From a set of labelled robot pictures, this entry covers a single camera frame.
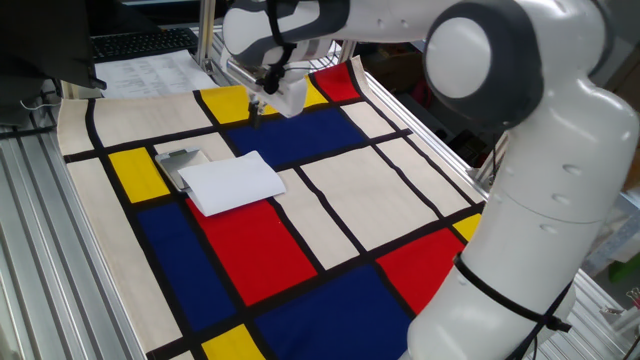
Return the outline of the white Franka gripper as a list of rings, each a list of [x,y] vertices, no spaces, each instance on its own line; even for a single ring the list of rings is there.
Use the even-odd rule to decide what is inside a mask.
[[[285,67],[278,71],[255,69],[251,73],[252,84],[247,90],[249,125],[253,127],[260,124],[267,106],[285,117],[300,114],[306,101],[307,75],[308,70],[301,67]]]

